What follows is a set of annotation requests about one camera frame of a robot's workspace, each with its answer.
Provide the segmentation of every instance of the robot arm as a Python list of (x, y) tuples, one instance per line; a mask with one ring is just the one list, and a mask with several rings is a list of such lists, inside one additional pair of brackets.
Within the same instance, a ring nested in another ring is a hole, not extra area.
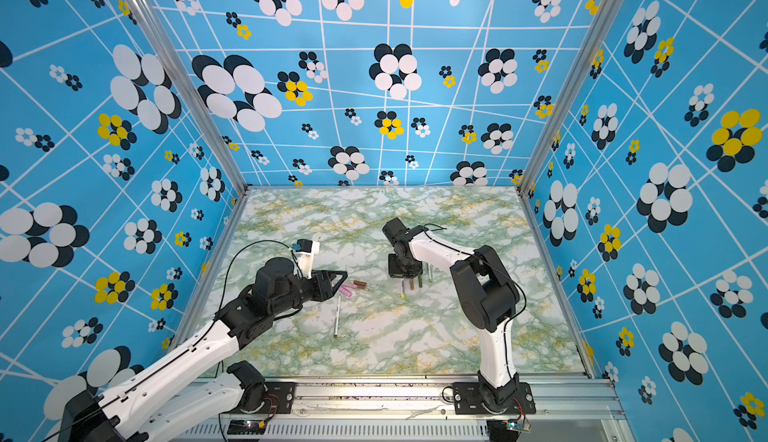
[(391, 277), (416, 277), (423, 262), (451, 274), (462, 311), (478, 329), (483, 402), (491, 412), (503, 411), (518, 387), (511, 332), (520, 293), (496, 251), (488, 245), (471, 249), (453, 244), (421, 225), (408, 229), (399, 218), (382, 231), (395, 250), (389, 255)]

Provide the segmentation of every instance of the green marble surface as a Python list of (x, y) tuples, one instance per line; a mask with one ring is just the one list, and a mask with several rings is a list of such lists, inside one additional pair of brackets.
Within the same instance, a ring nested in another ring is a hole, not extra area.
[[(512, 329), (513, 355), (522, 372), (583, 371), (544, 264), (513, 187), (366, 187), (253, 190), (210, 293), (198, 327), (221, 298), (226, 265), (245, 245), (261, 239), (320, 242), (315, 269), (346, 270), (368, 290), (341, 292), (339, 337), (333, 338), (337, 300), (305, 303), (302, 312), (274, 327), (225, 365), (249, 360), (267, 377), (350, 374), (474, 374), (479, 369), (477, 329), (458, 306), (450, 275), (400, 295), (387, 275), (389, 242), (381, 232), (393, 217), (406, 226), (432, 222), (441, 237), (468, 247), (491, 245), (528, 296)], [(235, 297), (275, 256), (277, 244), (255, 245), (232, 266), (224, 302)]]

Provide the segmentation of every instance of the white circle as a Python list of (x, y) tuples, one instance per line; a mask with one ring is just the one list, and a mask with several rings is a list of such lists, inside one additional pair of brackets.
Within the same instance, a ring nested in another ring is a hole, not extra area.
[(670, 196), (670, 206), (672, 207), (672, 210), (677, 213), (682, 214), (688, 211), (693, 204), (694, 197), (684, 188), (677, 189), (672, 192), (672, 196)]
[(402, 83), (394, 84), (389, 89), (389, 95), (395, 100), (403, 100), (407, 94), (408, 94), (408, 90)]
[(117, 76), (112, 78), (109, 90), (114, 101), (118, 102), (118, 105), (126, 110), (133, 110), (139, 103), (139, 92), (136, 89), (136, 85), (125, 77)]
[(379, 66), (386, 73), (395, 73), (398, 69), (397, 57), (391, 53), (385, 54), (379, 61)]
[(494, 77), (493, 73), (486, 73), (480, 78), (480, 83), (483, 84), (484, 87), (490, 87), (493, 82), (495, 82), (496, 77)]
[(392, 86), (392, 77), (390, 77), (389, 74), (382, 72), (373, 79), (373, 82), (379, 90), (389, 90), (389, 87)]
[(690, 361), (690, 366), (699, 374), (704, 375), (710, 370), (710, 365), (706, 362), (704, 355), (698, 352), (693, 352), (689, 355), (688, 360)]
[(661, 341), (664, 342), (664, 346), (672, 352), (675, 352), (678, 348), (680, 348), (680, 341), (678, 341), (677, 338), (669, 332), (664, 334), (664, 336), (661, 338)]
[(275, 6), (275, 3), (273, 0), (259, 0), (259, 8), (261, 9), (261, 12), (263, 14), (270, 17), (274, 15), (275, 10), (277, 10), (277, 6)]
[(29, 251), (29, 263), (35, 267), (50, 267), (58, 258), (58, 249), (53, 244), (42, 243)]
[(342, 2), (336, 6), (336, 15), (342, 22), (347, 22), (352, 18), (352, 7)]
[(752, 281), (746, 275), (738, 277), (736, 283), (739, 285), (739, 288), (752, 288)]
[(650, 303), (659, 303), (661, 300), (661, 293), (659, 293), (659, 289), (656, 287), (648, 287), (648, 290), (645, 291), (645, 296), (648, 297), (648, 302)]
[(21, 235), (34, 223), (32, 214), (23, 208), (9, 208), (0, 215), (0, 230), (10, 235)]
[(675, 188), (685, 187), (690, 181), (690, 171), (685, 165), (675, 165), (669, 172), (669, 181)]
[(139, 57), (129, 47), (119, 44), (112, 52), (114, 66), (129, 80), (135, 80), (141, 76), (141, 63)]
[(658, 221), (665, 221), (672, 213), (672, 207), (665, 198), (659, 198), (650, 206), (650, 214)]
[(56, 224), (51, 229), (48, 238), (51, 243), (57, 247), (66, 247), (74, 242), (77, 232), (70, 224)]
[(661, 162), (654, 164), (654, 166), (651, 167), (650, 171), (648, 172), (648, 178), (650, 179), (650, 183), (655, 185), (661, 185), (665, 181), (667, 181), (668, 175), (669, 175), (669, 171), (667, 170), (667, 165)]
[(224, 67), (210, 64), (203, 68), (201, 74), (203, 75), (203, 82), (205, 82), (211, 90), (225, 95), (235, 91), (234, 78), (232, 78), (230, 72), (227, 72)]
[(402, 82), (408, 90), (414, 91), (422, 86), (422, 77), (418, 73), (409, 73)]
[(552, 220), (552, 226), (549, 230), (552, 233), (552, 238), (556, 240), (561, 239), (563, 237), (563, 233), (565, 232), (565, 224), (563, 223), (563, 219), (557, 217)]
[(141, 59), (141, 69), (144, 70), (144, 76), (151, 84), (159, 85), (165, 82), (165, 70), (155, 55), (146, 54)]
[(286, 0), (286, 10), (289, 14), (297, 17), (301, 14), (303, 7), (301, 6), (301, 2), (299, 0)]
[(412, 54), (408, 53), (400, 57), (400, 62), (398, 63), (398, 67), (403, 73), (415, 72), (416, 66), (417, 66), (416, 57), (414, 57)]
[(688, 369), (690, 369), (690, 361), (682, 352), (674, 352), (672, 354), (672, 362), (677, 365), (677, 368), (684, 372), (687, 372)]
[(283, 113), (283, 105), (280, 104), (274, 95), (268, 93), (259, 93), (254, 97), (254, 108), (265, 119), (276, 119)]
[(264, 117), (259, 112), (244, 108), (237, 112), (237, 121), (248, 131), (262, 131), (266, 127)]
[(688, 329), (681, 322), (673, 322), (671, 331), (679, 341), (684, 341), (688, 338)]
[(347, 0), (347, 2), (350, 4), (352, 9), (354, 10), (360, 10), (363, 5), (365, 5), (366, 0)]
[(628, 275), (627, 276), (627, 287), (629, 287), (631, 290), (637, 290), (640, 286), (640, 281), (637, 277), (634, 275)]
[(659, 284), (659, 274), (657, 274), (656, 271), (652, 271), (652, 270), (646, 271), (645, 281), (651, 287), (656, 287)]
[(154, 104), (154, 102), (149, 101), (146, 98), (140, 101), (137, 113), (139, 121), (144, 127), (147, 127), (150, 130), (157, 130), (160, 127), (163, 117), (160, 115), (160, 110), (158, 110), (158, 106)]
[(212, 93), (205, 99), (205, 104), (214, 112), (214, 115), (222, 119), (232, 119), (237, 114), (235, 102), (231, 101), (226, 95), (221, 93)]
[(62, 208), (51, 202), (44, 202), (34, 209), (34, 221), (44, 227), (52, 227), (62, 220)]
[(648, 297), (645, 296), (645, 292), (643, 292), (643, 289), (641, 288), (635, 289), (633, 296), (634, 300), (640, 305), (648, 301)]

